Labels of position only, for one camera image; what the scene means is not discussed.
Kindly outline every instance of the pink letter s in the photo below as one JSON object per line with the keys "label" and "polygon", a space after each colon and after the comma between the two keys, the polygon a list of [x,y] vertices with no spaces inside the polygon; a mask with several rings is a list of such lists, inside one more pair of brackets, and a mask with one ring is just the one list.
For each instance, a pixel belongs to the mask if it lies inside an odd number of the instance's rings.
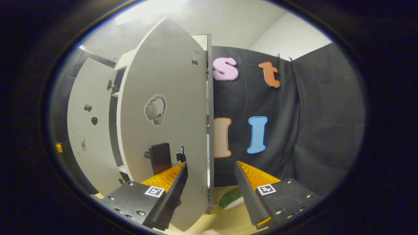
{"label": "pink letter s", "polygon": [[237,62],[233,58],[216,58],[213,63],[213,77],[216,80],[234,80],[238,77]]}

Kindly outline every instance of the black cat silhouette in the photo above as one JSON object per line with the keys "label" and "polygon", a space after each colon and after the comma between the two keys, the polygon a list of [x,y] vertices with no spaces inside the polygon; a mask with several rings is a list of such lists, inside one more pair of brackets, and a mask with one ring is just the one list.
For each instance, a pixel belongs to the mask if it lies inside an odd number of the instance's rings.
{"label": "black cat silhouette", "polygon": [[185,162],[186,161],[186,155],[184,154],[184,146],[180,145],[180,148],[183,149],[182,153],[176,153],[176,160],[179,162]]}

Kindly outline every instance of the yellow object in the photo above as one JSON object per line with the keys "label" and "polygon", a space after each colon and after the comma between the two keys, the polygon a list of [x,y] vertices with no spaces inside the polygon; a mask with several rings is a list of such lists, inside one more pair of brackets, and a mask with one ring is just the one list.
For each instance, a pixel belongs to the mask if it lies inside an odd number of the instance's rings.
{"label": "yellow object", "polygon": [[271,217],[267,217],[267,218],[265,218],[265,219],[261,220],[260,222],[258,222],[258,223],[257,223],[257,225],[258,225],[258,226],[265,225],[265,224],[267,224],[268,222],[270,222],[270,220],[271,220]]}
{"label": "yellow object", "polygon": [[56,146],[56,149],[58,150],[59,153],[63,152],[61,143],[56,143],[55,146]]}
{"label": "yellow object", "polygon": [[[280,182],[281,180],[277,179],[276,177],[265,173],[262,170],[259,170],[253,166],[250,166],[246,163],[238,161],[238,164],[241,166],[242,170],[245,172],[248,181],[252,189],[255,191],[258,186],[266,185],[266,184],[275,184]],[[258,226],[265,225],[269,223],[271,217],[267,217],[260,222],[257,223]]]}
{"label": "yellow object", "polygon": [[184,162],[177,166],[173,166],[141,182],[141,184],[163,188],[166,190],[166,193],[167,193],[171,185],[173,184],[174,180],[176,179],[178,173],[180,172],[181,168],[183,167],[183,165],[184,165]]}

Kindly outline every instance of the letter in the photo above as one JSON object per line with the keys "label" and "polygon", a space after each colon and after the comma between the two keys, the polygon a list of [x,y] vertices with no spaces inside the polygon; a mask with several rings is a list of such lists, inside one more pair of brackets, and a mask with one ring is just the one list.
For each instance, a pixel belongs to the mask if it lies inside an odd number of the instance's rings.
{"label": "letter", "polygon": [[213,63],[213,77],[216,80],[227,80],[231,81],[238,77],[237,68],[233,67],[237,65],[237,62],[233,58],[216,58]]}
{"label": "letter", "polygon": [[231,123],[231,119],[227,117],[214,119],[215,158],[226,158],[232,154],[228,149],[228,127]]}
{"label": "letter", "polygon": [[252,117],[248,123],[252,126],[251,146],[247,149],[248,154],[263,152],[264,145],[264,127],[268,119],[266,117]]}
{"label": "letter", "polygon": [[279,87],[280,81],[274,79],[274,73],[277,73],[277,68],[273,67],[270,62],[264,62],[258,65],[264,71],[264,80],[271,87]]}

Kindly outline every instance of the screw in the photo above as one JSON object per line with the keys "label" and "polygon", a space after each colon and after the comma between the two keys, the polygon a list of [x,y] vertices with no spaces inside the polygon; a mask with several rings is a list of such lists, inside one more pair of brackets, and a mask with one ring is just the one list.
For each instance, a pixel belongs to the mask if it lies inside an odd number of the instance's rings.
{"label": "screw", "polygon": [[280,215],[281,213],[283,213],[285,210],[283,210],[283,209],[280,209],[280,210],[278,210],[278,211],[276,211],[276,215]]}

